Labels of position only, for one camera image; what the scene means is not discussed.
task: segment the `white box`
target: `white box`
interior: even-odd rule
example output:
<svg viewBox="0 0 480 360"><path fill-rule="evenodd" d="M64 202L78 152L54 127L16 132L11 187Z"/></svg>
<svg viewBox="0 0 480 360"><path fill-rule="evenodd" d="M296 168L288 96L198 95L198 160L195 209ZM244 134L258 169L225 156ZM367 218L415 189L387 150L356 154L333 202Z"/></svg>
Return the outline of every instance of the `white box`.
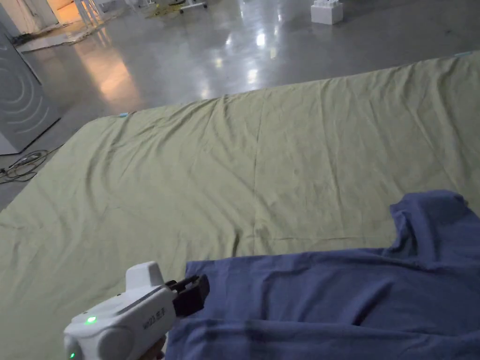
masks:
<svg viewBox="0 0 480 360"><path fill-rule="evenodd" d="M333 25L343 20L343 4L338 0L316 0L312 5L312 22Z"/></svg>

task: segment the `green sheet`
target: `green sheet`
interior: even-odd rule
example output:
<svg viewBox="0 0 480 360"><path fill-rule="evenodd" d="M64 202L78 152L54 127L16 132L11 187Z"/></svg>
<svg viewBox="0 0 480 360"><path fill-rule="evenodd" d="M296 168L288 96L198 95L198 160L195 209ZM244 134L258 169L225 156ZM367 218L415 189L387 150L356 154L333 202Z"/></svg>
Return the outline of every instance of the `green sheet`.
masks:
<svg viewBox="0 0 480 360"><path fill-rule="evenodd" d="M0 214L2 359L63 359L137 263L389 246L406 192L479 211L479 94L474 53L87 124Z"/></svg>

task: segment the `debris on floor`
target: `debris on floor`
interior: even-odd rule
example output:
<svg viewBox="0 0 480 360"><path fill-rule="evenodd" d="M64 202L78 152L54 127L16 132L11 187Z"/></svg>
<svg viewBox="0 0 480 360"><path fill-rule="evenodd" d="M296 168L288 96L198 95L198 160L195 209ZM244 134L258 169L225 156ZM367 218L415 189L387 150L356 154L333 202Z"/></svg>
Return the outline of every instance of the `debris on floor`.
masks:
<svg viewBox="0 0 480 360"><path fill-rule="evenodd" d="M107 21L115 19L123 14L125 9L108 12L98 26L86 26L82 21L70 24L59 24L37 34L25 34L19 37L16 47L19 52L29 52L62 44L75 44L84 40L90 34L97 31Z"/></svg>

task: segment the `glossy floor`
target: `glossy floor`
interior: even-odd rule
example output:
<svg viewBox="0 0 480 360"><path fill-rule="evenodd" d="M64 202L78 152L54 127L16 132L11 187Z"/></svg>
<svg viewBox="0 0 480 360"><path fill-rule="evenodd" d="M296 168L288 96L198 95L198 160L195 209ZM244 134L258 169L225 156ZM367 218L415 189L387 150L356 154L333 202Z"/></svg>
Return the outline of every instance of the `glossy floor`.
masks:
<svg viewBox="0 0 480 360"><path fill-rule="evenodd" d="M53 149L100 116L480 48L478 0L344 0L335 26L312 24L311 4L210 0L207 11L167 18L128 12L81 43L27 54L63 118L26 152ZM16 158L0 157L0 167ZM1 185L0 209L23 186Z"/></svg>

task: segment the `wall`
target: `wall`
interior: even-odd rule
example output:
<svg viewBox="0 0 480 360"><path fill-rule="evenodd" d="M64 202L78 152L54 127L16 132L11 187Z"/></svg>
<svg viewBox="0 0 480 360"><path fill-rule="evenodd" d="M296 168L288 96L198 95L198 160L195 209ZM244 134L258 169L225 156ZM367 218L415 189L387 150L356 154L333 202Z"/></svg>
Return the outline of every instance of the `wall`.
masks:
<svg viewBox="0 0 480 360"><path fill-rule="evenodd" d="M0 4L0 34L1 33L5 33L9 39L20 34L15 23L11 20L2 4Z"/></svg>
<svg viewBox="0 0 480 360"><path fill-rule="evenodd" d="M54 15L47 0L24 0L24 2L40 17L42 28L58 23L57 17Z"/></svg>
<svg viewBox="0 0 480 360"><path fill-rule="evenodd" d="M40 30L40 19L36 19L32 15L23 0L0 0L0 5L3 7L17 28L17 33L11 34L12 36L33 33Z"/></svg>
<svg viewBox="0 0 480 360"><path fill-rule="evenodd" d="M61 9L72 2L72 0L48 0L50 6L55 10Z"/></svg>
<svg viewBox="0 0 480 360"><path fill-rule="evenodd" d="M0 0L3 8L0 12L0 21L11 36L34 33L58 23L46 0L25 1L27 3L24 0Z"/></svg>

